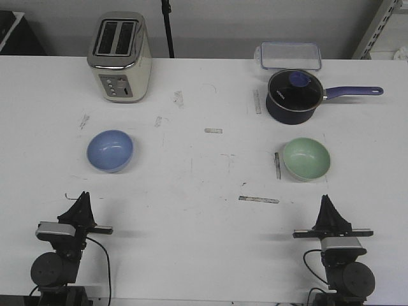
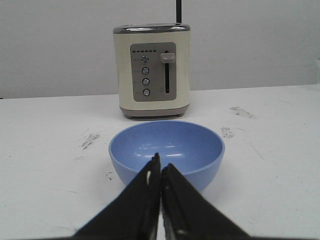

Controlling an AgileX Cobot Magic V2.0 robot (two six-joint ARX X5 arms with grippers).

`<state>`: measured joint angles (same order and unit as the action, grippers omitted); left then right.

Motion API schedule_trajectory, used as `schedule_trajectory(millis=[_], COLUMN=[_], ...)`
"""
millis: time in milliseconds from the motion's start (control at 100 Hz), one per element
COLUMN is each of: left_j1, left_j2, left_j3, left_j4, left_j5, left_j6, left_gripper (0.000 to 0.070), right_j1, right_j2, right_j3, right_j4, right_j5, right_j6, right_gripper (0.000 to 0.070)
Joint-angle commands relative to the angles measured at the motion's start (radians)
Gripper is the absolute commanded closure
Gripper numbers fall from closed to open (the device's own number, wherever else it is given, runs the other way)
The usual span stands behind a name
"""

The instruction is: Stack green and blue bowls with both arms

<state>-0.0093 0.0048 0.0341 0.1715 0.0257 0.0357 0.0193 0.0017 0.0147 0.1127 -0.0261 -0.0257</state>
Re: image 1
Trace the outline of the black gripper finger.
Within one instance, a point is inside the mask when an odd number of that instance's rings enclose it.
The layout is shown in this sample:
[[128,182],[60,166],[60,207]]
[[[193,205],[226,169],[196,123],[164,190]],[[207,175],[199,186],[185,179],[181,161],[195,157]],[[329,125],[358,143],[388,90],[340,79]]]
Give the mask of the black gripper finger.
[[88,215],[85,198],[86,192],[83,191],[68,211],[57,217],[59,223],[86,223]]
[[329,197],[328,195],[322,195],[321,206],[319,209],[319,214],[316,219],[315,225],[312,227],[314,230],[328,230],[330,229],[330,218],[328,215],[329,209]]
[[96,225],[91,208],[91,197],[89,192],[85,193],[85,218],[87,225]]
[[332,230],[352,230],[351,223],[339,214],[328,195],[326,195],[326,214]]

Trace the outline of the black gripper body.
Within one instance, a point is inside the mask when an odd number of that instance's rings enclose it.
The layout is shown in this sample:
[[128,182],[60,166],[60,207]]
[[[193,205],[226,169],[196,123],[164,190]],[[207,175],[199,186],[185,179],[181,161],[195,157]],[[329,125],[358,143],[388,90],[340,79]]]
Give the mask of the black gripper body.
[[[374,232],[371,229],[355,229],[351,231],[343,231],[339,233],[334,233],[334,232],[329,232],[329,231],[317,231],[314,229],[299,229],[299,230],[294,230],[293,232],[293,238],[317,238],[319,239],[320,243],[322,239],[327,238],[327,237],[356,237],[359,239],[360,237],[371,237],[374,235]],[[340,256],[335,256],[335,255],[327,255],[322,251],[323,253],[323,261],[356,261],[358,257],[353,256],[345,256],[345,255],[340,255]]]
[[112,226],[100,226],[97,223],[96,225],[76,224],[72,226],[76,229],[74,238],[63,238],[59,241],[50,242],[56,253],[62,255],[79,255],[86,247],[85,240],[89,233],[103,235],[111,235],[113,233]]

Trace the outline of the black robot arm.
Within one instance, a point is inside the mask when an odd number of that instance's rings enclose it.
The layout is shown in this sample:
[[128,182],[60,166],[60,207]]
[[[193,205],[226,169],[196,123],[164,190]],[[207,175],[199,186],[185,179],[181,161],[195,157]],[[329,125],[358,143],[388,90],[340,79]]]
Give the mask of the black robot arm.
[[106,251],[101,243],[89,237],[92,233],[111,235],[113,228],[96,224],[87,191],[56,222],[39,222],[36,238],[49,242],[53,251],[38,256],[31,266],[31,279],[40,292],[38,305],[94,304],[86,289],[75,285],[87,241]]
[[[357,261],[367,250],[358,240],[371,237],[371,229],[354,229],[337,211],[329,196],[323,195],[315,225],[312,229],[293,232],[294,238],[317,238],[326,278],[318,277],[328,290],[309,290],[307,305],[363,305],[374,292],[375,277],[371,269]],[[317,291],[313,298],[311,292]]]

